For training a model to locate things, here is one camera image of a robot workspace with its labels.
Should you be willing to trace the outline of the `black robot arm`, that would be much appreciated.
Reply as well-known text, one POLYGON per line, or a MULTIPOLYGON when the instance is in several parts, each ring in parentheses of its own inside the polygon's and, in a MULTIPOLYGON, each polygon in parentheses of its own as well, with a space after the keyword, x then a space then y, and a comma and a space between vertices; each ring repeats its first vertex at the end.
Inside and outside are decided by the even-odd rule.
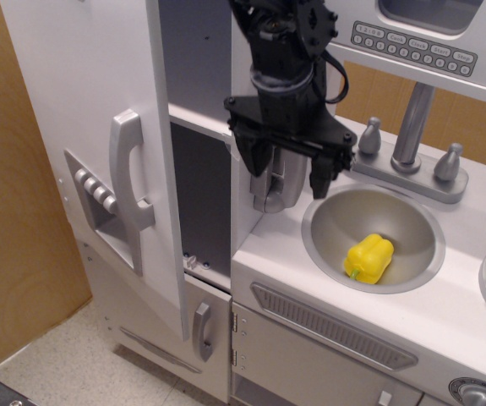
POLYGON ((229 128, 248 171, 261 175, 282 148, 311 160, 315 199, 352 166, 357 136, 327 110, 348 93, 345 83, 327 96, 326 67, 343 66, 326 47, 337 36, 338 16, 322 1, 232 1, 232 14, 250 46, 256 96, 224 101, 229 128))

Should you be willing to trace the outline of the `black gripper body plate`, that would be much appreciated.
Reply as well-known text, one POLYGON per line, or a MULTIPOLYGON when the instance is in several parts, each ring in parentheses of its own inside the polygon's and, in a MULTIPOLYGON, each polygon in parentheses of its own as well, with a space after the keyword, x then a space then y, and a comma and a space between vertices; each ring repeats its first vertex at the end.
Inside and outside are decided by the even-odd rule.
POLYGON ((331 115, 312 87, 291 95, 230 96, 224 101, 228 124, 235 129, 261 134, 274 147, 306 157, 318 155, 342 160, 343 170, 352 166, 357 136, 331 115))

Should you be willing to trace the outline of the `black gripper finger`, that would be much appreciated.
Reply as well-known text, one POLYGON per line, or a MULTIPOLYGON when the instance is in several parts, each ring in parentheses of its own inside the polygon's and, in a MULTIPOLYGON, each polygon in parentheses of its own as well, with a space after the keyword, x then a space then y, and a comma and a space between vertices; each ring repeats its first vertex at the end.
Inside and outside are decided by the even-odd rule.
POLYGON ((253 176, 259 177, 270 163, 273 145, 261 134, 252 131, 235 129, 234 136, 246 168, 253 176))
POLYGON ((312 159, 309 182, 315 200, 327 196, 330 183, 337 179, 343 168, 342 160, 336 157, 318 155, 312 159))

